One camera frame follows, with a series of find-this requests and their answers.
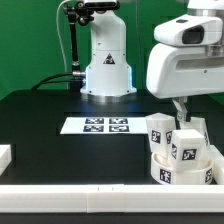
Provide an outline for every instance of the paper sheet with markers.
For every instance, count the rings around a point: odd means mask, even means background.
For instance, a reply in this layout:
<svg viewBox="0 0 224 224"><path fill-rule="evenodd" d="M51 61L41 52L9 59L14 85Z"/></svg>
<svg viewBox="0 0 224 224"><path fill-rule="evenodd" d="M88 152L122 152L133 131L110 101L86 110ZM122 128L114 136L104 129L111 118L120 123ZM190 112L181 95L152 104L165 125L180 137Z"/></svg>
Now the paper sheet with markers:
<svg viewBox="0 0 224 224"><path fill-rule="evenodd" d="M60 134L147 133L145 117L68 117Z"/></svg>

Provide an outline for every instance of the black pole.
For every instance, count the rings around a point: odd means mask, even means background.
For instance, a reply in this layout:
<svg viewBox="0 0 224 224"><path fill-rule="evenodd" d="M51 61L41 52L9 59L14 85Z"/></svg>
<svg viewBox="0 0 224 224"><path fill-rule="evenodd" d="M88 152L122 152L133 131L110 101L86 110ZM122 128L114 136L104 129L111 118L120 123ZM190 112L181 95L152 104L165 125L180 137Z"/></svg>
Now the black pole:
<svg viewBox="0 0 224 224"><path fill-rule="evenodd" d="M71 33L71 45L72 45L72 71L79 71L79 57L78 57L78 46L77 46L77 37L76 37L76 15L75 13L69 13L68 11L68 21L70 25Z"/></svg>

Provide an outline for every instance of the cable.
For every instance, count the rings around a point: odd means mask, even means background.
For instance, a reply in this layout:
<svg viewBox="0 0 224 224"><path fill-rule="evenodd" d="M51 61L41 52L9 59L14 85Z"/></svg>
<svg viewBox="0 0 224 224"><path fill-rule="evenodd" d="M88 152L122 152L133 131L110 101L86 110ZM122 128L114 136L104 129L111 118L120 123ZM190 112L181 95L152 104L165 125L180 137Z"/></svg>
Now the cable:
<svg viewBox="0 0 224 224"><path fill-rule="evenodd" d="M143 63L143 53L142 53L142 40L140 34L140 27L139 27L139 1L136 0L136 29L137 29L137 38L138 38L138 48L139 48L139 63L140 63L140 72L142 76L145 75L144 63ZM142 89L145 86L145 77L142 77Z"/></svg>
<svg viewBox="0 0 224 224"><path fill-rule="evenodd" d="M61 52L62 52L62 57L63 57L63 61L64 61L65 72L68 72L68 63L67 63L67 59L66 59L66 55L65 55L64 44L63 44L62 37L61 37L61 30L60 30L60 25L59 25L59 13L60 13L60 9L63 4L65 4L67 2L72 2L72 1L75 1L75 0L64 0L63 2L61 2L61 4L58 6L57 15L56 15L57 33L58 33L58 38L59 38L59 42L60 42L60 46L61 46Z"/></svg>
<svg viewBox="0 0 224 224"><path fill-rule="evenodd" d="M58 75L50 76L50 77L48 77L46 79L43 79L42 81L40 81L35 86L33 86L32 90L37 90L43 83L47 83L48 81L50 81L52 79L56 79L56 78L60 78L60 77L67 77L67 76L72 76L72 75L73 75L72 73L64 73L64 74L58 74Z"/></svg>
<svg viewBox="0 0 224 224"><path fill-rule="evenodd" d="M42 82L39 83L35 86L33 86L32 90L37 90L40 86L42 85L46 85L46 84L55 84L55 83L71 83L71 82L80 82L80 80L75 80L75 79L71 79L71 80L65 80L65 81L50 81L50 82Z"/></svg>

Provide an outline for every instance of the cylindrical block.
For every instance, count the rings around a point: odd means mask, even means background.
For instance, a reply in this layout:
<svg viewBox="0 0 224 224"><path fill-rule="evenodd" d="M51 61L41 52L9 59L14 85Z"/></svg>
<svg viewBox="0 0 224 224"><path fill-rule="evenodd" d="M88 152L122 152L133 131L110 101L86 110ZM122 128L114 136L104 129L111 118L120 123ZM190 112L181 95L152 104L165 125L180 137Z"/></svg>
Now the cylindrical block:
<svg viewBox="0 0 224 224"><path fill-rule="evenodd" d="M166 158L153 153L151 175L157 182L164 185L206 185L212 182L213 161L209 160L204 168L175 172Z"/></svg>

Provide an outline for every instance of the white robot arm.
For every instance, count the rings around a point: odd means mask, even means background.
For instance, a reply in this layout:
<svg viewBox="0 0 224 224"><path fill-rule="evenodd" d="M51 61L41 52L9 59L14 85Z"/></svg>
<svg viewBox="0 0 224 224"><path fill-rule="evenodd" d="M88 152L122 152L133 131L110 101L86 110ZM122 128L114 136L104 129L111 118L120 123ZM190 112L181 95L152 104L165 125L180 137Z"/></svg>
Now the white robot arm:
<svg viewBox="0 0 224 224"><path fill-rule="evenodd" d="M147 88L158 98L224 92L224 0L190 0L188 13L155 29Z"/></svg>
<svg viewBox="0 0 224 224"><path fill-rule="evenodd" d="M113 12L119 8L117 0L83 0L66 11L71 30L74 31L76 18L82 26L89 22L91 25L92 60L86 68L86 85L81 89L85 99L119 102L136 92L132 87L132 69L126 62L126 25ZM75 36L74 31L71 39L77 49ZM73 74L82 75L78 57L73 55Z"/></svg>

